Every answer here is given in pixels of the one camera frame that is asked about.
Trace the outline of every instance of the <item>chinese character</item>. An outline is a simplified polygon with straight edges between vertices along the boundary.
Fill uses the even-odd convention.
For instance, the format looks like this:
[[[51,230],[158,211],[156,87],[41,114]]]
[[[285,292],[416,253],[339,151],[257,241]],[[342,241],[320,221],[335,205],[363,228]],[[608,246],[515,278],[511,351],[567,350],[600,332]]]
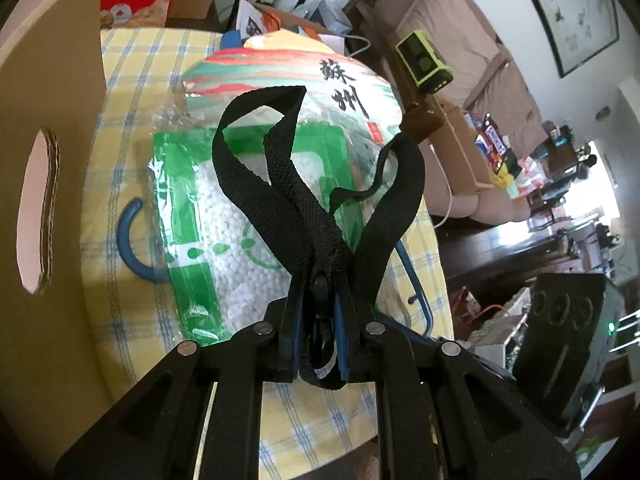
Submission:
[[[358,97],[358,93],[356,92],[355,87],[353,85],[350,85],[350,87],[351,87],[351,92],[349,92],[348,90],[345,90],[343,92],[336,90],[335,94],[332,96],[332,99],[338,103],[338,106],[342,111],[345,111],[347,109],[347,104],[351,107],[352,110],[355,110],[356,109],[355,103],[357,103],[358,106],[360,107],[360,110],[362,111],[362,114],[367,119],[369,119],[369,114],[367,114],[367,111],[364,109],[364,106],[362,106],[362,103],[360,102],[360,98]]]
[[[344,70],[340,68],[337,61],[333,59],[323,59],[320,62],[320,72],[324,76],[324,80],[340,79],[344,84],[347,84],[347,79],[355,81],[353,77],[349,77],[344,73]]]

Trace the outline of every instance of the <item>brown sofa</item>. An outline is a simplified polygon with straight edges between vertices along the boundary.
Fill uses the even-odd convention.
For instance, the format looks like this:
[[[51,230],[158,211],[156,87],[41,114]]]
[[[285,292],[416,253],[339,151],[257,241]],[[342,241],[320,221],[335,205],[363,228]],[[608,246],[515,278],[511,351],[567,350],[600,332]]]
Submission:
[[[473,0],[352,0],[345,12],[354,29],[372,39],[374,46],[373,37],[380,37],[381,33],[389,44],[412,30],[426,31],[454,70],[453,83],[440,91],[439,97],[479,114],[490,112],[518,158],[530,155],[546,139],[538,106],[520,70]],[[373,51],[382,57],[389,54],[388,50]],[[385,59],[369,57],[366,62],[392,85],[397,84]],[[444,216],[449,206],[446,176],[428,140],[421,143],[420,149],[426,168],[427,208],[431,215]],[[529,215],[526,201],[514,202],[499,188],[454,193],[450,211],[452,218],[470,217],[492,225],[521,221]]]

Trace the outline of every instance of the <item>tablecloth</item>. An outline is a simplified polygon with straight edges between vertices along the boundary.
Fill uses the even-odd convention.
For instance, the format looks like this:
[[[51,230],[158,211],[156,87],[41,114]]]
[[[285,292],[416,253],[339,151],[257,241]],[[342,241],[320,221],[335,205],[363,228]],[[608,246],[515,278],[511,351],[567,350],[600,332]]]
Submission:
[[[180,74],[220,47],[220,35],[163,28],[102,33],[107,95],[97,121],[84,183],[81,262],[88,318],[100,366],[114,400],[181,341],[169,284],[144,282],[118,256],[118,216],[135,196],[150,196],[154,118]],[[452,337],[436,238],[424,207],[403,237],[433,310],[433,334]],[[156,261],[154,213],[145,207],[131,231],[138,258]],[[390,273],[402,298],[413,294],[394,253]],[[424,327],[418,302],[407,306],[412,327]],[[338,458],[377,433],[373,384],[332,392],[297,380],[264,385],[260,478],[286,479]]]

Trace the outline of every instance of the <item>blue object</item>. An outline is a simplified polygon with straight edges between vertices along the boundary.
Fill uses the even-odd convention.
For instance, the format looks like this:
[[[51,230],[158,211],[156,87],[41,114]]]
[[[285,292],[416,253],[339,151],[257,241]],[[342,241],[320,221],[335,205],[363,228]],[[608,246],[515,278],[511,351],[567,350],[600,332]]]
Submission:
[[[409,276],[411,284],[414,286],[414,295],[408,299],[408,303],[414,304],[415,300],[420,302],[426,326],[424,335],[428,336],[431,333],[431,329],[433,329],[433,312],[431,312],[431,308],[429,307],[429,301],[427,301],[420,279],[418,279],[418,275],[415,273],[414,264],[411,263],[409,253],[407,253],[402,241],[400,240],[398,240],[398,243],[396,244],[396,251],[398,252],[398,256],[400,256],[400,261]]]
[[[230,30],[225,32],[220,39],[220,50],[226,48],[240,48],[242,46],[242,38],[239,30]]]
[[[165,283],[169,281],[169,269],[155,269],[145,265],[137,258],[131,248],[131,241],[129,239],[131,224],[143,205],[141,198],[134,198],[122,210],[116,231],[118,254],[120,254],[122,261],[129,270],[143,280],[154,283]]]

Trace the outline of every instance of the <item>picture frame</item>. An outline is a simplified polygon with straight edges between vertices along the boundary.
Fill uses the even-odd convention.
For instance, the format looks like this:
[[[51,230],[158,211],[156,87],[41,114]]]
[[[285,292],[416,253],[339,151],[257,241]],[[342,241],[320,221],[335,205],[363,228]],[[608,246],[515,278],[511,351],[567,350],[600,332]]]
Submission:
[[[532,0],[564,78],[620,40],[615,0]]]

